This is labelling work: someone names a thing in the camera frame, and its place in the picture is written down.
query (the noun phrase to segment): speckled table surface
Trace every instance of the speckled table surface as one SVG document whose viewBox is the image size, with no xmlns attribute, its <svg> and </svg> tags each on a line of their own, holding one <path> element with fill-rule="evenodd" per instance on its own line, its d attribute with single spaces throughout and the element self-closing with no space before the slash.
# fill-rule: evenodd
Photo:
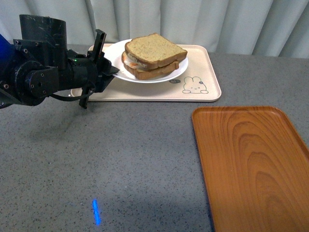
<svg viewBox="0 0 309 232">
<path fill-rule="evenodd" d="M 90 102 L 84 110 L 46 99 L 1 110 L 0 232 L 212 231 L 191 113 L 272 105 L 308 145 L 309 60 L 209 55 L 222 90 L 216 102 Z"/>
</svg>

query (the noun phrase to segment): bread slice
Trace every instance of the bread slice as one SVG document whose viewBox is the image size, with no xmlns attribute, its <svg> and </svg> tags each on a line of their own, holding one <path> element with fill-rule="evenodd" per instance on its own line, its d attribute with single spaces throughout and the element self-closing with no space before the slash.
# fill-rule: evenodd
<svg viewBox="0 0 309 232">
<path fill-rule="evenodd" d="M 187 51 L 154 33 L 132 39 L 125 45 L 127 56 L 146 69 L 156 69 L 174 61 L 182 61 Z"/>
<path fill-rule="evenodd" d="M 151 70 L 145 69 L 139 64 L 130 60 L 130 58 L 127 57 L 125 52 L 123 52 L 121 55 L 121 61 L 124 64 L 124 68 L 139 80 L 148 80 L 162 74 L 171 73 L 172 71 L 179 68 L 179 62 L 174 61 L 164 67 L 159 67 Z"/>
</svg>

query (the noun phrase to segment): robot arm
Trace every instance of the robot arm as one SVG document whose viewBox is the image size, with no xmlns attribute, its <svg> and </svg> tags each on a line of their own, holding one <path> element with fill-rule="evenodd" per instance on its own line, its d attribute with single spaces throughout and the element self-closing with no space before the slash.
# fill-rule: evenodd
<svg viewBox="0 0 309 232">
<path fill-rule="evenodd" d="M 35 106 L 46 97 L 63 101 L 80 100 L 102 92 L 119 70 L 104 57 L 106 34 L 96 30 L 93 51 L 87 55 L 67 50 L 66 23 L 62 20 L 20 15 L 22 40 L 10 44 L 0 35 L 0 109 L 11 104 Z M 81 87 L 80 97 L 56 92 Z"/>
</svg>

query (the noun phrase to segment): wood grain pattern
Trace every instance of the wood grain pattern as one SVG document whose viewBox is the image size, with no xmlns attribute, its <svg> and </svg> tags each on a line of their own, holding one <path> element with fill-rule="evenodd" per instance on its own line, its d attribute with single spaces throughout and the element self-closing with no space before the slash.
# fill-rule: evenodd
<svg viewBox="0 0 309 232">
<path fill-rule="evenodd" d="M 192 115 L 217 232 L 309 231 L 309 151 L 273 107 Z"/>
</svg>

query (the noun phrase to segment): curtain fold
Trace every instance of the curtain fold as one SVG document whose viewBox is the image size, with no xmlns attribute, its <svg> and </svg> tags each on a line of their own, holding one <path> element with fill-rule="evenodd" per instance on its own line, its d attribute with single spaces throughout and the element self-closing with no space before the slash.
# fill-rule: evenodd
<svg viewBox="0 0 309 232">
<path fill-rule="evenodd" d="M 308 1 L 273 1 L 253 54 L 278 56 L 302 15 Z"/>
<path fill-rule="evenodd" d="M 19 15 L 67 23 L 69 44 L 95 29 L 115 43 L 157 32 L 210 52 L 309 58 L 309 0 L 0 0 L 0 33 L 21 39 Z"/>
</svg>

